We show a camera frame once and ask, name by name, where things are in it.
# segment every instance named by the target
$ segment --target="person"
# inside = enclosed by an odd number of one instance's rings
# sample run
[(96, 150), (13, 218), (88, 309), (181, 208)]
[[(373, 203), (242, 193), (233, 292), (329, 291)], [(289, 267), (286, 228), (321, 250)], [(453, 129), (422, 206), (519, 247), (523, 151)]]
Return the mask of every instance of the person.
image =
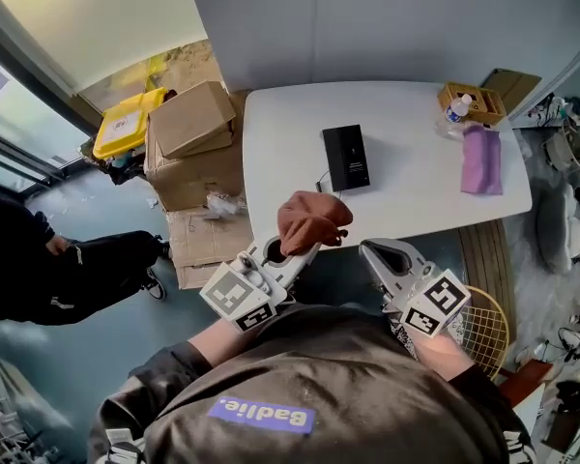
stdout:
[(76, 323), (140, 289), (162, 300), (150, 267), (167, 253), (144, 231), (68, 241), (42, 212), (0, 193), (0, 320)]
[(409, 334), (419, 362), (355, 308), (295, 304), (247, 333), (218, 320), (104, 401), (89, 462), (535, 462), (452, 337)]

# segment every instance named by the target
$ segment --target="black box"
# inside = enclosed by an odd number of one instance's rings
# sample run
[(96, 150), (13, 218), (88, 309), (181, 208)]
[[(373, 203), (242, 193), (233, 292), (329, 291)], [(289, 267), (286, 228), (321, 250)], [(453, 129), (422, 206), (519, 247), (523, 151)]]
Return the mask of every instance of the black box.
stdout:
[(324, 129), (333, 192), (369, 186), (361, 126)]

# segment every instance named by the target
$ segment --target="white table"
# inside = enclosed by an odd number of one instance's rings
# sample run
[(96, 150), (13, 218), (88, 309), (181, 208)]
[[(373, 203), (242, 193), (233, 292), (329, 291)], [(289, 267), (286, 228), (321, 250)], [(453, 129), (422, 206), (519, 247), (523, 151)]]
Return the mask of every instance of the white table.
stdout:
[[(434, 132), (441, 84), (337, 82), (259, 90), (246, 100), (243, 162), (255, 236), (276, 227), (295, 190), (315, 190), (328, 169), (321, 131), (360, 124), (371, 186), (343, 191), (354, 214), (343, 246), (403, 238), (531, 209), (529, 180), (508, 120), (502, 196), (460, 191), (462, 144)], [(323, 191), (331, 192), (329, 175)]]

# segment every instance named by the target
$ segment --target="purple label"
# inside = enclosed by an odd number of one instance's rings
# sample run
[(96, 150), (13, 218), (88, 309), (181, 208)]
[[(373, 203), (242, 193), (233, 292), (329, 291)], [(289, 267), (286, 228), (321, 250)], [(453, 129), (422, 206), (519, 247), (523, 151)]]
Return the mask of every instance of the purple label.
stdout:
[(274, 431), (311, 433), (314, 412), (302, 407), (252, 402), (222, 395), (209, 411), (209, 416)]

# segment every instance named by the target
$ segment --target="yellow bin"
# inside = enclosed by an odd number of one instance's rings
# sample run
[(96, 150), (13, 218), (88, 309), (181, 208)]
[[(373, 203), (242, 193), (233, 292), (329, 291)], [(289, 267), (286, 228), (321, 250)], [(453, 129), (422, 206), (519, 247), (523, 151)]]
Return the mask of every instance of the yellow bin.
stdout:
[(144, 144), (148, 114), (163, 103), (165, 93), (165, 88), (140, 93), (105, 111), (93, 148), (95, 157), (107, 160)]

